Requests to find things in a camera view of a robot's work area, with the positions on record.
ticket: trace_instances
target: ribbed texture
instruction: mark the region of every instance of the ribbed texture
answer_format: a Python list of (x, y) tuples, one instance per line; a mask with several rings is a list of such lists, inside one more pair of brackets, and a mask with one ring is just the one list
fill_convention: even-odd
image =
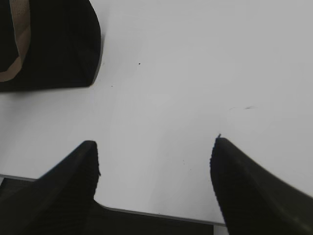
[(210, 164), (230, 235), (313, 234), (313, 210), (308, 209), (313, 199), (271, 175), (227, 139), (216, 139)]
[[(5, 179), (0, 186), (0, 200), (31, 183)], [(92, 203), (91, 210), (87, 216), (86, 226), (83, 230), (83, 235), (213, 235), (212, 225), (111, 211), (95, 201)]]
[(81, 234), (98, 178), (96, 144), (86, 141), (42, 178), (0, 203), (1, 234)]

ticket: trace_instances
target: white table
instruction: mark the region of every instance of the white table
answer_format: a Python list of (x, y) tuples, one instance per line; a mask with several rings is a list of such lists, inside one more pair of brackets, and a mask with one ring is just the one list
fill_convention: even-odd
[(95, 84), (0, 94), (0, 174), (39, 178), (95, 140), (100, 204), (224, 223), (209, 175), (221, 133), (313, 195), (313, 1), (91, 2), (106, 34)]

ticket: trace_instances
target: black fabric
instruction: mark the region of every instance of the black fabric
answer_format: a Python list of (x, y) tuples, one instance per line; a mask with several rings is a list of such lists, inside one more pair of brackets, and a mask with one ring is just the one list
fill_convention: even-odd
[(46, 175), (1, 201), (1, 235), (79, 235), (99, 178), (96, 143), (85, 141)]
[(0, 185), (0, 201), (3, 201), (4, 199), (12, 196), (22, 188), (27, 187), (32, 183), (33, 183), (32, 181), (4, 178)]
[(0, 1), (0, 72), (7, 71), (19, 56), (9, 0)]
[(213, 235), (213, 226), (112, 211), (94, 202), (83, 235)]
[(210, 165), (230, 235), (313, 235), (313, 199), (263, 169), (229, 140), (216, 139)]
[(0, 92), (86, 87), (94, 82), (101, 31), (88, 0), (30, 0), (31, 44), (22, 70)]
[(85, 141), (35, 182), (6, 181), (0, 187), (0, 234), (213, 235), (212, 225), (102, 207), (93, 200), (99, 174), (96, 143)]

